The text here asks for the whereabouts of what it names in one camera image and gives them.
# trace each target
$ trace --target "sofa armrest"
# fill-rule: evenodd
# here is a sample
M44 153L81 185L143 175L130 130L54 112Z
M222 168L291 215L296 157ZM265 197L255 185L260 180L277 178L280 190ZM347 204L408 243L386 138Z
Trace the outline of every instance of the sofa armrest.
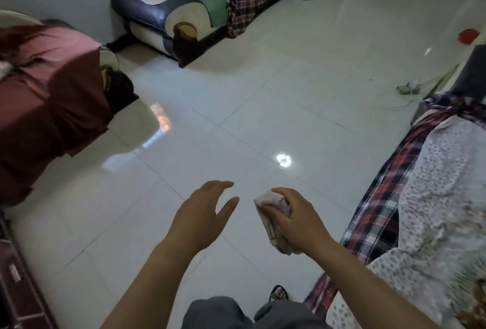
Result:
M214 31L206 7L196 0L111 0L111 7L124 19L167 37L182 22L196 28L198 40Z

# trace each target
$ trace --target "green cushion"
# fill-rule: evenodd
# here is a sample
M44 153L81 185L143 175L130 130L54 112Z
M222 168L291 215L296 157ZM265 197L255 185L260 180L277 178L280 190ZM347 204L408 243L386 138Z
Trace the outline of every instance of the green cushion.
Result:
M228 23L227 0L197 0L200 1L210 15L211 27L226 26Z

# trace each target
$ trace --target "hand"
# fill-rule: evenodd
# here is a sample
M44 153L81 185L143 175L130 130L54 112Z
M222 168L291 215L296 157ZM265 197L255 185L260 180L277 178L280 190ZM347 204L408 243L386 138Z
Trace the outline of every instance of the hand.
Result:
M221 194L233 185L230 181L210 181L194 191L175 214L164 241L187 252L190 258L209 247L221 234L240 201L239 197L233 197L216 214Z
M277 208L268 205L263 206L264 213L281 228L283 235L295 249L315 260L319 249L334 242L321 218L312 204L296 190L281 187L273 188L272 191L285 196L292 214L288 218Z

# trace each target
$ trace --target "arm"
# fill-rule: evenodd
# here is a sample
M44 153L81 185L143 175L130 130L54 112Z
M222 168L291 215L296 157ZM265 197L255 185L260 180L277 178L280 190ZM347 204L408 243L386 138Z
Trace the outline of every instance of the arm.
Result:
M272 207L264 207L264 212L280 226L294 247L316 261L331 277L363 329L440 328L333 240L312 204L300 193L286 188L272 191L285 196L292 215L287 218Z
M219 197L232 186L233 182L210 181L184 201L167 236L155 247L101 329L167 327L189 263L218 238L239 202L233 197L216 214Z

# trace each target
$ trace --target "dark red cloth cover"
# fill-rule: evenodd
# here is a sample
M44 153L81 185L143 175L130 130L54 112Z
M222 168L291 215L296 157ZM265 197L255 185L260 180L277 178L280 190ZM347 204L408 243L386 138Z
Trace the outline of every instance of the dark red cloth cover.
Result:
M45 167L77 154L113 118L103 93L100 44L64 27L0 29L0 206L25 199Z

